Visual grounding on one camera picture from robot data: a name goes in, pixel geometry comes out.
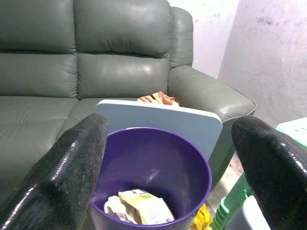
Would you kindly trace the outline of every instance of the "white board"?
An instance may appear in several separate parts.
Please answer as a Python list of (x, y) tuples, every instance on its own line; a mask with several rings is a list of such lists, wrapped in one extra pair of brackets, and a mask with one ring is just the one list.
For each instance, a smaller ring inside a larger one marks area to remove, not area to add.
[(222, 131), (216, 114), (185, 107), (106, 99), (97, 104), (96, 113), (107, 119), (109, 133), (131, 127), (160, 128), (188, 140), (206, 160)]

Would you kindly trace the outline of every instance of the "floor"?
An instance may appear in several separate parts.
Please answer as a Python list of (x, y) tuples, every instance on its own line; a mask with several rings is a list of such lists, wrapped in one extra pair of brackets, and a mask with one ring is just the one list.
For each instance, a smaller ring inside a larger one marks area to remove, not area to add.
[(211, 212), (211, 215), (214, 215), (214, 212), (219, 207), (221, 199), (230, 192), (230, 190), (236, 184), (242, 173), (243, 168), (240, 163), (239, 157), (237, 156), (237, 154), (234, 154), (223, 177), (216, 185), (216, 187), (212, 190), (207, 200), (207, 206)]

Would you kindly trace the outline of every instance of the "gray leather sofa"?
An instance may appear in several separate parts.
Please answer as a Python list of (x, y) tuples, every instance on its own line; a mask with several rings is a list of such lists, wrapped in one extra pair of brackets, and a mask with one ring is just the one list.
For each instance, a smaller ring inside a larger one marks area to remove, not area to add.
[(0, 1), (0, 204), (100, 100), (157, 91), (220, 116), (217, 182), (234, 152), (231, 124), (255, 104), (192, 61), (191, 15), (166, 0)]

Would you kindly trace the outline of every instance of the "white wall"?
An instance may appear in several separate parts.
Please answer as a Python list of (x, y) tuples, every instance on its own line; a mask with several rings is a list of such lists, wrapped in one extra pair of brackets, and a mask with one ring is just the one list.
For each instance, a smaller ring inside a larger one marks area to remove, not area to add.
[(239, 0), (168, 1), (193, 17), (193, 67), (217, 78)]
[(219, 79), (272, 126), (307, 116), (306, 0), (240, 0)]

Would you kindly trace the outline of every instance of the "purple trash bin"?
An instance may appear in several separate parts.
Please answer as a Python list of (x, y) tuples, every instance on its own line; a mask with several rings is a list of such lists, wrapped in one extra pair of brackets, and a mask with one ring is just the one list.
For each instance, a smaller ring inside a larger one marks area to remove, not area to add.
[[(108, 135), (90, 213), (96, 230), (187, 230), (208, 198), (209, 164), (185, 139), (156, 128), (129, 128)], [(104, 212), (108, 197), (130, 189), (161, 197), (175, 220), (135, 225)]]

